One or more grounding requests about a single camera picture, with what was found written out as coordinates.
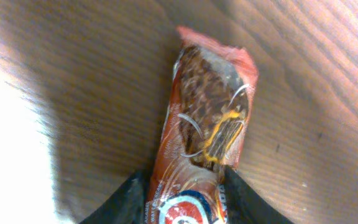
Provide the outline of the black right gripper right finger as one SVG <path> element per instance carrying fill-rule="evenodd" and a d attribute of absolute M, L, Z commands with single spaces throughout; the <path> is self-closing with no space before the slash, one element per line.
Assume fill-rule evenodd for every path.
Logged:
<path fill-rule="evenodd" d="M 224 168 L 223 186 L 230 224 L 293 224 L 229 166 Z"/>

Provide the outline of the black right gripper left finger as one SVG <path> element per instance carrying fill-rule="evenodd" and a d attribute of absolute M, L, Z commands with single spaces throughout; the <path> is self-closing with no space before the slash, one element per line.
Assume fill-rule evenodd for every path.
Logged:
<path fill-rule="evenodd" d="M 144 224 L 149 183 L 149 171 L 135 171 L 80 224 Z"/>

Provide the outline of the red Top chocolate bar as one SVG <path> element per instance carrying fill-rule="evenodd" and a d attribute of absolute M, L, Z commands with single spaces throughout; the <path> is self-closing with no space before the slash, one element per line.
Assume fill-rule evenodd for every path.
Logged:
<path fill-rule="evenodd" d="M 227 223 L 226 168 L 236 168 L 258 69 L 246 49 L 179 26 L 182 45 L 152 172 L 146 224 Z"/>

